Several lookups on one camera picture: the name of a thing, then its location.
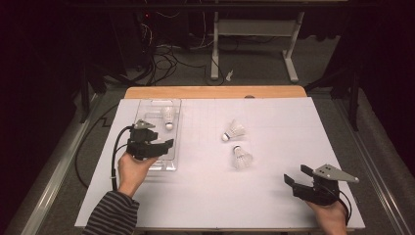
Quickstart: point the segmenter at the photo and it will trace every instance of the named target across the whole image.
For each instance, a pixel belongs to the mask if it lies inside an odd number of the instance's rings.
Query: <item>white metal stand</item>
[[[284,50],[282,55],[291,82],[299,82],[291,56],[299,36],[303,16],[304,12],[300,12],[297,19],[292,21],[219,20],[218,13],[214,13],[211,79],[219,78],[219,51],[217,49],[219,35],[287,36],[291,37],[290,47]]]

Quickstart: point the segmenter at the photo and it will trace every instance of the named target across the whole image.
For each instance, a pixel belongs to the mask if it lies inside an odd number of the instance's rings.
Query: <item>black and gray striped sleeve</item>
[[[139,203],[128,196],[108,192],[89,216],[82,234],[132,234],[137,223]]]

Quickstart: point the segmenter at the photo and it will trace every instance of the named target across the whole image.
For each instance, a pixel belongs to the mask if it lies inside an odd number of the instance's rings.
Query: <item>table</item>
[[[241,99],[246,96],[255,98]],[[289,174],[297,182],[310,184],[311,178],[300,172],[300,164],[313,168],[326,163],[340,166],[312,100],[299,86],[129,88],[118,107],[75,226],[86,225],[95,205],[112,188],[110,153],[119,131],[134,121],[139,102],[136,98],[178,97],[183,97],[180,113],[184,123],[177,147],[179,166],[174,172],[149,172],[134,196],[141,204],[138,229],[318,229],[312,210],[292,196],[292,189],[284,183],[283,174]],[[231,117],[245,123],[248,134],[224,143],[220,133]],[[235,144],[253,154],[252,167],[243,171],[232,167]],[[353,207],[348,228],[363,228],[364,223],[347,184],[340,182],[340,187]]]

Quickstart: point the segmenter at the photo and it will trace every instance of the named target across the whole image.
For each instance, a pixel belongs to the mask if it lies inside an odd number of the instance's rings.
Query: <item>hand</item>
[[[330,206],[319,206],[305,201],[315,213],[318,225],[328,234],[346,234],[346,209],[336,201]]]
[[[132,198],[138,187],[140,187],[146,178],[150,166],[158,159],[159,158],[148,158],[144,161],[138,161],[130,154],[124,153],[118,160],[118,192]]]

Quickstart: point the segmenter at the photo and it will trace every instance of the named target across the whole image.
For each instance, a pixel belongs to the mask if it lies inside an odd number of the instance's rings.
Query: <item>shuttlecock cork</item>
[[[241,146],[237,145],[233,149],[234,151],[234,167],[237,169],[243,169],[249,167],[253,162],[253,156],[247,151],[243,150]]]
[[[244,134],[245,134],[245,128],[234,119],[232,120],[232,123],[229,126],[229,128],[225,131],[225,133],[223,133],[222,140],[228,141],[229,139],[233,137],[244,135]]]
[[[174,107],[167,106],[161,108],[162,119],[164,120],[165,128],[168,130],[173,129],[173,121],[176,110]]]

